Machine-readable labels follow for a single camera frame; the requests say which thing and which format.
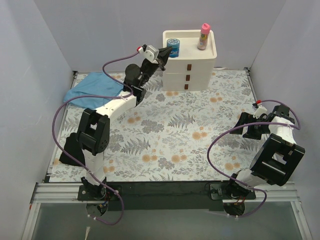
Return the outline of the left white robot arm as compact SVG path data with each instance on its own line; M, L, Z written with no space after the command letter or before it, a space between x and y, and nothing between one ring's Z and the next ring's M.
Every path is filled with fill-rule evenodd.
M107 193L103 185L106 179L103 153L110 142L110 125L142 102L147 92L144 85L158 69L165 71L171 51L170 46L157 49L144 44L138 47L136 52L144 60L141 65L132 63L126 67L120 93L98 108L83 111L76 133L87 171L81 182L90 187L89 194L95 200L103 199Z

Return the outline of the blue round jar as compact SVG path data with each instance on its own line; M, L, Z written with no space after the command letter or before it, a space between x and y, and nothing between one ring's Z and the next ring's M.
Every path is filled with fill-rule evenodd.
M177 38L169 38L166 41L166 46L171 47L171 52L169 57L170 58L176 58L179 56L180 52L180 40Z

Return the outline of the pink-capped clear tube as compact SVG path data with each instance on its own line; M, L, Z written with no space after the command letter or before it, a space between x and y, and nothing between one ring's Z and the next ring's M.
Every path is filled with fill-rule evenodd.
M211 26L208 23L203 23L200 30L200 36L197 44L199 50L205 50L208 44L208 37L210 34Z

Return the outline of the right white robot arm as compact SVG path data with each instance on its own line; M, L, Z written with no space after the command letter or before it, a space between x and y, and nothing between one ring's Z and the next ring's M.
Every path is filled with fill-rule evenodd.
M250 167L232 174L226 193L232 199L246 197L251 187L267 183L283 186L305 154L305 149L294 140L295 120L289 107L279 104L272 112L260 103L254 103L255 112L244 112L236 124L234 135L260 140L268 138L254 156Z

